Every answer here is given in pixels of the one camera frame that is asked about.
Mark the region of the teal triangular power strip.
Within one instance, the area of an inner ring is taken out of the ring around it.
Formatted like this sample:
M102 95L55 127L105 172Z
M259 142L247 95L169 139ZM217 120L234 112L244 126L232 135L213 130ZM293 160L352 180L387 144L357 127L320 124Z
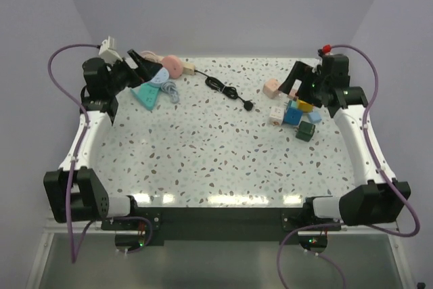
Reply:
M131 88L130 92L141 106L146 110L152 111L158 101L160 88L149 83L144 83L136 88Z

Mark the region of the pink cube socket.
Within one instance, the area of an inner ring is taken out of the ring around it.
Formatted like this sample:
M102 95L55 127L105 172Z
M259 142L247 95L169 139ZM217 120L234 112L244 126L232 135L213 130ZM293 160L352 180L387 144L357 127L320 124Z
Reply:
M277 79L269 79L263 85L263 93L270 99L275 98L279 93L281 83Z

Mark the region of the teal dual usb charger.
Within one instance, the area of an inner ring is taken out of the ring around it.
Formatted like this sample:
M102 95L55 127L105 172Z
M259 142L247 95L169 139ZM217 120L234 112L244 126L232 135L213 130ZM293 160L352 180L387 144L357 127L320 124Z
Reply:
M290 100L288 102L288 108L298 108L298 100Z

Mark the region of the yellow cube socket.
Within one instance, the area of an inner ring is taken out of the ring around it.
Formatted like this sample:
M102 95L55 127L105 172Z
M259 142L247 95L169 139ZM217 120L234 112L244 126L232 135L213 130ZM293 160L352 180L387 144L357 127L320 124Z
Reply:
M307 102L304 102L301 99L298 99L297 103L298 103L298 109L301 110L304 113L312 112L313 109L314 109L314 105L309 104Z

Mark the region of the beige power strip red sockets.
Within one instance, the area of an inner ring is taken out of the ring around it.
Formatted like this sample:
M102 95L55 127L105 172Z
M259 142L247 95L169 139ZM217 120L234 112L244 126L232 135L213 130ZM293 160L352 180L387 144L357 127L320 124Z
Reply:
M191 62L182 62L183 74L194 75L196 73L196 66Z

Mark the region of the blue cube socket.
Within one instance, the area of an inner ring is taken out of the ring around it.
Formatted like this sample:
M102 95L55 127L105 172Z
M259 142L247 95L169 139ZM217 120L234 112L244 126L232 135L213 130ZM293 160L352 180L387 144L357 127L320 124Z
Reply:
M299 125L303 111L297 108L289 107L283 118L283 122L289 125L297 126Z

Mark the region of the blue charger plug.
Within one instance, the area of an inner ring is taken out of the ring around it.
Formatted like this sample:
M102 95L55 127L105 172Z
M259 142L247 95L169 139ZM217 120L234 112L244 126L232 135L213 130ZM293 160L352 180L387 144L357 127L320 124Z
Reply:
M317 124L317 123L320 123L322 121L321 115L317 111L309 112L307 114L307 118L308 118L309 122L312 124Z

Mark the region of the white cube socket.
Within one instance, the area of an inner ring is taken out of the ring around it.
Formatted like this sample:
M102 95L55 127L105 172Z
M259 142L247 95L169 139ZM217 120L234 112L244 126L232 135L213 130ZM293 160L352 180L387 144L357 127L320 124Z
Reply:
M281 126L285 116L285 109L281 106L272 106L269 113L269 123L274 126Z

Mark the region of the dark green dragon cube socket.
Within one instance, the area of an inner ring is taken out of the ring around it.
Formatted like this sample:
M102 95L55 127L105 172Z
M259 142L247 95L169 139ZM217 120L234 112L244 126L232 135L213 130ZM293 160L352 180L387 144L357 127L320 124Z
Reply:
M296 138L309 142L315 134L316 126L313 123L301 121L296 127Z

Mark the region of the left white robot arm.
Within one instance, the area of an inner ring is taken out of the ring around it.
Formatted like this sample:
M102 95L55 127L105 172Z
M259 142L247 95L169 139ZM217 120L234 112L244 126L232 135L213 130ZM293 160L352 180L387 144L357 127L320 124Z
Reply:
M116 218L124 229L134 229L140 213L133 208L131 196L111 197L95 172L98 151L114 124L118 110L116 96L126 88L151 81L162 65L129 50L126 59L111 53L101 54L82 65L85 88L76 104L80 122L69 153L57 170L49 171L43 185L54 219L58 223L100 221Z

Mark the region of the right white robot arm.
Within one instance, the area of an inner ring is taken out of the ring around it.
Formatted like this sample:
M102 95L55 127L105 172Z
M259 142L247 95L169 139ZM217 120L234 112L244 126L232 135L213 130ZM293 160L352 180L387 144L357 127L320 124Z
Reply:
M365 92L350 85L348 57L323 55L315 67L297 61L279 91L288 94L296 81L298 99L327 108L343 137L355 180L354 189L343 196L307 198L311 207L302 212L302 224L316 230L325 219L348 226L396 221L411 189L406 181L398 181L384 158L366 111Z

